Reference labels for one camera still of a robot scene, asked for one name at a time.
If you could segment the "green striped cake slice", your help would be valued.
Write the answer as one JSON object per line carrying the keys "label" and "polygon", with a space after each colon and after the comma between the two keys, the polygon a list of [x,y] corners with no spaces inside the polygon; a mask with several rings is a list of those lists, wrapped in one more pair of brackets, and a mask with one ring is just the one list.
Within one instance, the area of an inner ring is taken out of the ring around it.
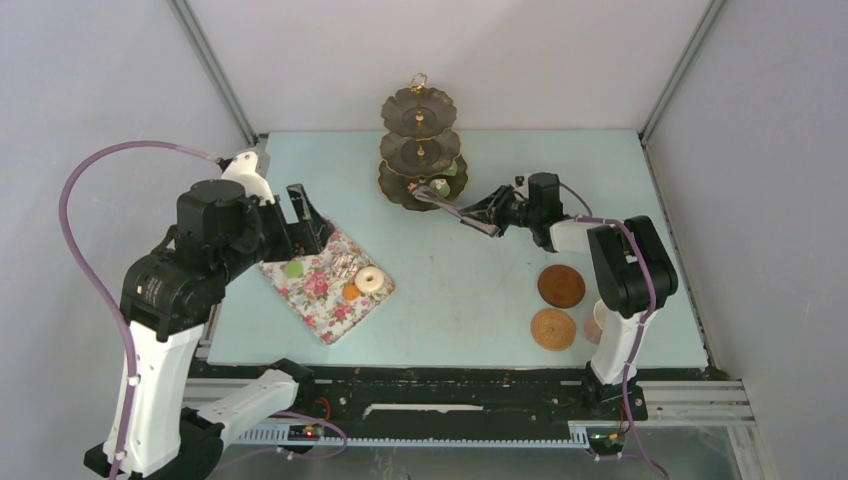
{"label": "green striped cake slice", "polygon": [[450,167],[449,167],[449,168],[447,168],[447,169],[445,169],[444,171],[442,171],[442,172],[441,172],[441,174],[442,174],[443,176],[453,177],[453,176],[455,176],[455,175],[457,174],[457,172],[458,172],[458,164],[457,164],[457,162],[456,162],[456,161],[454,161],[454,162],[450,165]]}

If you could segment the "chocolate drizzled donut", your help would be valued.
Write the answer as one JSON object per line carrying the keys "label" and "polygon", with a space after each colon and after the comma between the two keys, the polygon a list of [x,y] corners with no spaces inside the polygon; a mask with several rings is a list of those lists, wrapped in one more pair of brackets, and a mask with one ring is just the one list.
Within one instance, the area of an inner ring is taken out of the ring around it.
{"label": "chocolate drizzled donut", "polygon": [[334,277],[347,279],[354,276],[360,269],[359,257],[349,252],[340,252],[333,255],[330,263],[330,271]]}

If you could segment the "stainless steel serving tongs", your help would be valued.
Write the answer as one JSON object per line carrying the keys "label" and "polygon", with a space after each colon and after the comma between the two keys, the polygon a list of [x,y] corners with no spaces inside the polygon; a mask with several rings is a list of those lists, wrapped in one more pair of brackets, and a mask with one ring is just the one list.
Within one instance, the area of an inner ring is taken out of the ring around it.
{"label": "stainless steel serving tongs", "polygon": [[[426,185],[412,185],[410,193],[412,194],[412,191],[420,186]],[[484,210],[474,210],[470,207],[460,208],[455,203],[440,197],[437,202],[428,204],[438,207],[439,209],[457,218],[461,224],[471,227],[481,233],[484,233],[489,237],[501,237],[503,234],[502,229],[487,216]]]}

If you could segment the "three tier dessert stand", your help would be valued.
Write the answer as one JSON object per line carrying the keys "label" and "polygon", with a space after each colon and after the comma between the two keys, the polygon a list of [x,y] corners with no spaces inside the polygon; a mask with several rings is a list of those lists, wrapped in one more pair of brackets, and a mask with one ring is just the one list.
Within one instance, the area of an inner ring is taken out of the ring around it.
{"label": "three tier dessert stand", "polygon": [[[377,184],[385,198],[413,212],[437,207],[416,200],[412,185],[429,186],[435,178],[445,178],[451,187],[448,201],[466,189],[468,164],[462,156],[461,139],[453,129],[457,119],[454,100],[445,91],[428,84],[423,72],[413,75],[408,85],[387,97],[380,112],[387,133],[379,144],[380,163]],[[456,161],[453,177],[442,171]]]}

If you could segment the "white glazed donut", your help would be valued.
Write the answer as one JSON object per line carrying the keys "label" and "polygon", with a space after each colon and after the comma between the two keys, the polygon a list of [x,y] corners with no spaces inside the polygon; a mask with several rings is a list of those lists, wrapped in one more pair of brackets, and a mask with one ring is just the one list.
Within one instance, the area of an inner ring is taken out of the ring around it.
{"label": "white glazed donut", "polygon": [[354,286],[362,295],[373,295],[383,288],[385,280],[385,273],[378,267],[370,265],[356,273]]}

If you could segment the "small orange pastry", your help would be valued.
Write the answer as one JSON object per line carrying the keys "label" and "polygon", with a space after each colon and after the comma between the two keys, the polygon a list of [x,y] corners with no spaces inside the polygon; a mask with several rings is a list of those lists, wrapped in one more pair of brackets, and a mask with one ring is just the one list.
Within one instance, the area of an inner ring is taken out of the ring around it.
{"label": "small orange pastry", "polygon": [[359,289],[358,289],[358,287],[357,287],[355,284],[353,284],[353,283],[350,283],[350,284],[345,285],[345,286],[344,286],[344,288],[343,288],[343,290],[342,290],[342,296],[343,296],[343,298],[344,298],[346,301],[349,301],[349,302],[352,302],[352,301],[356,300],[357,298],[359,298],[359,297],[360,297],[360,295],[361,295],[360,290],[359,290]]}

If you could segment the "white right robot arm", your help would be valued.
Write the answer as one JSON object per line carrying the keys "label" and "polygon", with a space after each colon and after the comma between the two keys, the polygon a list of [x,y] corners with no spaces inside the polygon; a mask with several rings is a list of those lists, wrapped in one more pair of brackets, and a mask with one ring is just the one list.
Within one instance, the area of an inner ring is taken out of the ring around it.
{"label": "white right robot arm", "polygon": [[620,407],[622,395],[616,385],[634,377],[645,332],[676,294],[678,274],[650,217],[570,215],[561,199],[567,189],[557,175],[535,173],[459,208],[456,215],[463,224],[492,237],[521,227],[548,252],[590,256],[605,320],[590,361],[597,381],[583,388],[581,402],[591,416],[606,418]]}

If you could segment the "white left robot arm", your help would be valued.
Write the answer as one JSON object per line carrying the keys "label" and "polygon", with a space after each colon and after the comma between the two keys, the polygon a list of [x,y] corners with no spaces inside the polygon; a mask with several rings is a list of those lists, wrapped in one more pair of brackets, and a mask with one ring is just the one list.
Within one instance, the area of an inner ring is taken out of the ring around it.
{"label": "white left robot arm", "polygon": [[183,193],[176,222],[128,269],[120,297],[110,301],[125,360],[110,433],[84,456],[99,476],[204,479],[264,419],[314,408],[312,371],[287,359],[220,400],[184,405],[196,349],[227,286],[256,264],[323,252],[334,231],[299,184],[287,189],[297,215],[287,222],[259,159],[253,150],[222,159],[219,178]]}

